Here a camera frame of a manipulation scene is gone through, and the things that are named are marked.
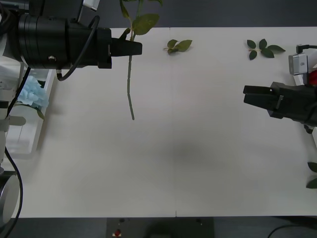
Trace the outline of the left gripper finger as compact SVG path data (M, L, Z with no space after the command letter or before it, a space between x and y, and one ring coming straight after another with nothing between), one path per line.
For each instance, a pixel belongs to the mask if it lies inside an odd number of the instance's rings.
M111 49L141 49L142 44L139 42L124 40L120 38L111 39Z
M125 56L137 56L142 54L142 47L119 47L110 49L112 57L125 57Z

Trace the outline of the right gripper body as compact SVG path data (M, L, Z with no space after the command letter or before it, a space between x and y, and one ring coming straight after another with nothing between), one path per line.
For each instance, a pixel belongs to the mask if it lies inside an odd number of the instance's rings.
M270 117L288 118L302 124L316 124L317 88L315 86L288 86L274 82L271 90L275 98L272 107L267 110Z

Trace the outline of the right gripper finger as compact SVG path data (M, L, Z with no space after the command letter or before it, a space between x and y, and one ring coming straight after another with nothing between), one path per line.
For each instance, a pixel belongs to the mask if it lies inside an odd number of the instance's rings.
M246 94L244 103L268 111L273 111L275 108L275 96L269 94Z
M246 85L243 90L243 94L245 95L273 95L273 91L270 87L263 86L251 86Z

